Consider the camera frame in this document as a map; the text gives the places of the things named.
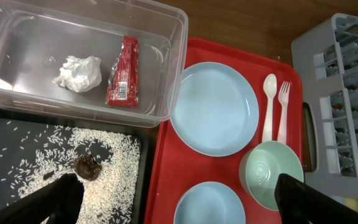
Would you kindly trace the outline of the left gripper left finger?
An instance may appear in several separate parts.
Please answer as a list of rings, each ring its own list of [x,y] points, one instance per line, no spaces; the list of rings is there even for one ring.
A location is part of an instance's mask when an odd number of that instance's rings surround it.
[[[85,188],[74,173],[0,210],[0,224],[76,223]]]

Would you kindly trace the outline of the small light blue bowl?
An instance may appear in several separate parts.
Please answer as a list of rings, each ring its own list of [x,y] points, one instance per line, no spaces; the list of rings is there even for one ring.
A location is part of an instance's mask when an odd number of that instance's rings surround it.
[[[202,182],[179,199],[174,224],[245,224],[246,213],[238,195],[220,182]]]

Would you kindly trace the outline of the white plastic fork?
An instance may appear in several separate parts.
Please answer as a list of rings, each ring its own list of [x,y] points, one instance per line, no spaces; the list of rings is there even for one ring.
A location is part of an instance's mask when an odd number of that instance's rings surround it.
[[[278,129],[277,141],[286,144],[287,143],[287,110],[289,102],[289,93],[290,93],[290,82],[283,82],[278,94],[278,100],[281,104],[282,111],[280,116],[280,124]]]

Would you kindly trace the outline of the red ketchup packet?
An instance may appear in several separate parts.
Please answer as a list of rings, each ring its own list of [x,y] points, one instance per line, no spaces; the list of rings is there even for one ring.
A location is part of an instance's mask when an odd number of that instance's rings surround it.
[[[112,66],[105,103],[136,108],[139,102],[139,42],[125,35],[121,53]]]

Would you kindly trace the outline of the brown food scrap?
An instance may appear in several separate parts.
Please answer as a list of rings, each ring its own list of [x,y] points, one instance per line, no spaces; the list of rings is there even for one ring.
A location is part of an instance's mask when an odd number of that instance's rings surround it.
[[[102,165],[97,163],[91,154],[82,155],[74,160],[74,171],[83,179],[96,180],[102,170]]]

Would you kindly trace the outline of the mint green bowl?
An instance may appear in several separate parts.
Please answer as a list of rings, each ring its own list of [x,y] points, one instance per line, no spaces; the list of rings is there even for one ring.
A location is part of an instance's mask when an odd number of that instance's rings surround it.
[[[242,188],[268,210],[278,210],[274,191],[280,174],[304,181],[300,159],[293,149],[278,141],[263,142],[241,159],[239,179]]]

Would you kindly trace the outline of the large light blue plate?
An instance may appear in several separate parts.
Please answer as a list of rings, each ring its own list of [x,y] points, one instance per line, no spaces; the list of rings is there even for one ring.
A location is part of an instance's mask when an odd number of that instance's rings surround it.
[[[251,142],[259,123],[259,104],[250,83],[237,70],[202,62],[184,70],[170,121],[192,150],[224,157]]]

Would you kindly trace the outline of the white plastic spoon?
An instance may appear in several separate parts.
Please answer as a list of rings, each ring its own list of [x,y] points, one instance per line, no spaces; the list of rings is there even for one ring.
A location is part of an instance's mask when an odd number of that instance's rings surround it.
[[[266,77],[263,90],[267,97],[267,108],[262,130],[262,142],[266,142],[271,141],[273,135],[273,100],[277,93],[277,78],[273,73]]]

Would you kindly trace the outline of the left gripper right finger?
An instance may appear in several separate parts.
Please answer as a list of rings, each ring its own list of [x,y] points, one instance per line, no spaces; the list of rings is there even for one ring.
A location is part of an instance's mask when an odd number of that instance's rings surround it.
[[[280,174],[274,191],[283,224],[358,224],[358,213],[300,182]]]

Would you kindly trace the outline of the white napkin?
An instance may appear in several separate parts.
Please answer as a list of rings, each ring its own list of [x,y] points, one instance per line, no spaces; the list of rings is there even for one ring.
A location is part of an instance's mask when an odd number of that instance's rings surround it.
[[[78,58],[72,55],[60,67],[60,74],[52,82],[76,93],[83,93],[100,85],[102,81],[101,59],[95,56]]]

